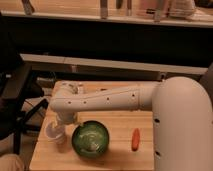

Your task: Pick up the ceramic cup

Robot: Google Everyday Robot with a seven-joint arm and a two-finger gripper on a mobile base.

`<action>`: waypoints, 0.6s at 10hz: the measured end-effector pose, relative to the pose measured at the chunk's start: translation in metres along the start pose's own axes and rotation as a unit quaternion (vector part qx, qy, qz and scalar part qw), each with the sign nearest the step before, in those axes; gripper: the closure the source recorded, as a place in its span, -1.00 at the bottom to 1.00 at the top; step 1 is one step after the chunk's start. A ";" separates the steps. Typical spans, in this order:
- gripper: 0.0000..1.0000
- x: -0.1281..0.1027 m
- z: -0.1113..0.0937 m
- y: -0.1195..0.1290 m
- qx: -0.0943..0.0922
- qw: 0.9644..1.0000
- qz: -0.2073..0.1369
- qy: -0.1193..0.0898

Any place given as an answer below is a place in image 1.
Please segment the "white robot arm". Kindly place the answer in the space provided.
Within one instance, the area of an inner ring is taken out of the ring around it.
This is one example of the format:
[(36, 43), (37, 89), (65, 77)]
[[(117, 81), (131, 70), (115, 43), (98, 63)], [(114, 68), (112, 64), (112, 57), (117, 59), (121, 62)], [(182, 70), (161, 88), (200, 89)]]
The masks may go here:
[(213, 171), (213, 107), (204, 87), (187, 77), (78, 94), (64, 81), (50, 101), (57, 121), (82, 111), (153, 112), (155, 171)]

